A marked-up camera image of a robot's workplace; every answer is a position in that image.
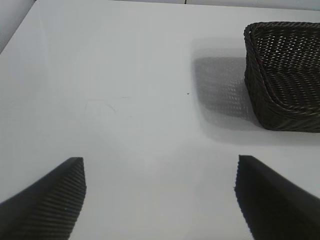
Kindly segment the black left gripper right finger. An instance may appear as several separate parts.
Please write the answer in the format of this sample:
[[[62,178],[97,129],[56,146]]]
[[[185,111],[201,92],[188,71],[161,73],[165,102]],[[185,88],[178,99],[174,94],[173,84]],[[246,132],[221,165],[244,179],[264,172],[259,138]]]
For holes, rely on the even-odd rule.
[[[320,199],[257,158],[239,156],[234,191],[255,240],[320,238]]]

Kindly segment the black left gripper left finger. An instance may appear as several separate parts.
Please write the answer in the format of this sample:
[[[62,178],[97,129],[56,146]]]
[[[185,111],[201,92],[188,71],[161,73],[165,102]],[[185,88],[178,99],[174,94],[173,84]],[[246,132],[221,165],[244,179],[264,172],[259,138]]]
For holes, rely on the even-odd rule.
[[[71,157],[0,204],[2,240],[67,240],[86,196],[84,159]]]

